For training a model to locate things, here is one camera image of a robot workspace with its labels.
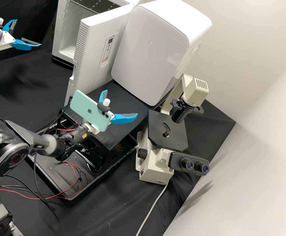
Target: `table surface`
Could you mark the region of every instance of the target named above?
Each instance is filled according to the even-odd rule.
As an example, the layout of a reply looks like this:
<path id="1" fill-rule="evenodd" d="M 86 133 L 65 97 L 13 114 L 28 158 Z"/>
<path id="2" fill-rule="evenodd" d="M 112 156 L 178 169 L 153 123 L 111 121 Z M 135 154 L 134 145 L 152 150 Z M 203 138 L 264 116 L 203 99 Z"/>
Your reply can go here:
<path id="1" fill-rule="evenodd" d="M 53 120 L 63 106 L 71 74 L 72 71 L 51 62 L 51 50 L 0 61 L 0 117 L 38 130 Z M 185 119 L 189 142 L 186 152 L 210 161 L 235 122 L 207 101 L 203 108 L 204 115 L 192 114 Z M 10 174 L 34 188 L 33 170 L 26 161 Z M 175 172 L 140 235 L 162 235 L 198 180 L 198 176 Z M 8 177 L 0 180 L 0 185 L 11 184 L 19 183 Z M 40 176 L 38 184 L 43 193 L 54 194 Z M 26 236 L 132 236 L 162 189 L 161 185 L 139 181 L 133 153 L 78 202 L 68 205 L 54 199 L 51 204 L 60 224 L 40 201 L 8 192 L 1 192 L 1 197 Z"/>

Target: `white knob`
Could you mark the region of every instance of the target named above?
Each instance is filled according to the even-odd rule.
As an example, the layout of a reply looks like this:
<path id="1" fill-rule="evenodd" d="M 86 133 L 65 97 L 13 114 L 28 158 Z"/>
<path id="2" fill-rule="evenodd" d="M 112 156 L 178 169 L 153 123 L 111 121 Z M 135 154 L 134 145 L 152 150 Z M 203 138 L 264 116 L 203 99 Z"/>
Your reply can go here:
<path id="1" fill-rule="evenodd" d="M 4 20 L 0 17 L 0 25 L 2 25 Z"/>
<path id="2" fill-rule="evenodd" d="M 105 107 L 108 107 L 110 105 L 110 99 L 105 98 L 103 104 Z"/>

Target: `white cable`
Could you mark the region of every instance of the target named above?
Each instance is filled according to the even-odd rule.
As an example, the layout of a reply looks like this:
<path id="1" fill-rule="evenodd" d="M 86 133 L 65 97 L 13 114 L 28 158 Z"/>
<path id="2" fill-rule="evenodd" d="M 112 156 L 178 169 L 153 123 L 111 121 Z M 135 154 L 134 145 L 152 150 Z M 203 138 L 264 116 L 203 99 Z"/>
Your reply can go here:
<path id="1" fill-rule="evenodd" d="M 142 228 L 143 228 L 145 222 L 147 221 L 149 215 L 152 213 L 152 210 L 154 209 L 154 206 L 156 205 L 156 203 L 158 202 L 158 200 L 160 199 L 160 197 L 162 196 L 162 194 L 163 194 L 164 191 L 166 190 L 166 188 L 167 188 L 167 186 L 168 186 L 168 183 L 165 185 L 165 187 L 163 188 L 162 192 L 161 192 L 161 193 L 159 194 L 159 196 L 156 198 L 154 204 L 153 204 L 152 207 L 150 208 L 150 210 L 149 210 L 147 216 L 145 217 L 143 223 L 141 224 L 139 230 L 137 231 L 136 236 L 139 236 L 139 234 L 140 234 L 140 232 L 141 232 L 141 230 L 142 230 Z"/>

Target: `red wire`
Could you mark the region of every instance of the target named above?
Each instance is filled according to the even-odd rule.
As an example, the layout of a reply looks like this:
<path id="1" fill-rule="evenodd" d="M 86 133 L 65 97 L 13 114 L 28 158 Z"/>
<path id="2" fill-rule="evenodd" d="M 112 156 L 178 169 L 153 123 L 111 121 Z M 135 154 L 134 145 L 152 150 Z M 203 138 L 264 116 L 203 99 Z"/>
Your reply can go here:
<path id="1" fill-rule="evenodd" d="M 16 191 L 12 191 L 12 190 L 6 190 L 6 189 L 0 189 L 0 191 L 6 191 L 6 192 L 13 192 L 13 193 L 17 193 L 18 195 L 21 195 L 22 197 L 24 198 L 27 198 L 27 199 L 31 199 L 31 200 L 40 200 L 40 198 L 31 198 L 31 197 L 27 197 L 19 192 L 16 192 Z"/>
<path id="2" fill-rule="evenodd" d="M 74 131 L 75 129 L 57 129 L 59 131 Z"/>
<path id="3" fill-rule="evenodd" d="M 76 176 L 76 172 L 75 172 L 75 169 L 73 168 L 73 166 L 75 166 L 75 167 L 77 167 L 79 170 L 81 170 L 81 168 L 79 168 L 77 165 L 75 165 L 75 164 L 73 164 L 73 163 L 71 163 L 71 162 L 67 162 L 67 161 L 63 161 L 63 162 L 69 164 L 70 167 L 72 168 L 73 173 L 74 173 L 74 176 L 75 176 L 75 181 L 74 181 L 69 187 L 67 187 L 66 189 L 64 189 L 62 192 L 60 192 L 60 193 L 58 193 L 58 194 L 56 194 L 56 195 L 53 195 L 53 196 L 50 196 L 50 197 L 45 198 L 46 200 L 51 199 L 51 198 L 55 198 L 55 197 L 57 197 L 57 198 L 64 198 L 64 199 L 72 198 L 72 197 L 76 196 L 76 195 L 86 186 L 87 180 L 85 181 L 83 187 L 82 187 L 80 190 L 78 190 L 73 196 L 70 196 L 70 197 L 58 197 L 60 194 L 62 194 L 62 193 L 64 193 L 64 192 L 68 191 L 69 189 L 71 189 L 71 188 L 77 183 L 77 181 L 78 181 L 77 176 Z M 31 200 L 40 200 L 40 198 L 27 197 L 27 196 L 25 196 L 25 195 L 23 195 L 23 194 L 21 194 L 21 193 L 19 193 L 19 192 L 12 191 L 12 190 L 0 189 L 0 191 L 6 191 L 6 192 L 17 193 L 17 194 L 21 195 L 22 197 L 27 198 L 27 199 L 31 199 Z"/>

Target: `mint green iphone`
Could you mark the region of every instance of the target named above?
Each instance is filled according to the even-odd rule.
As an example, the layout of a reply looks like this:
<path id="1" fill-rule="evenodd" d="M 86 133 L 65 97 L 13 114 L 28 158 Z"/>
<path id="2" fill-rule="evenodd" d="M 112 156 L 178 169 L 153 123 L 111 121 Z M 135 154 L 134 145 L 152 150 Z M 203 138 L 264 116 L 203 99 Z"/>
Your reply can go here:
<path id="1" fill-rule="evenodd" d="M 110 120 L 114 117 L 110 111 L 101 111 L 97 107 L 97 102 L 79 90 L 75 91 L 70 107 L 101 132 L 106 131 Z"/>

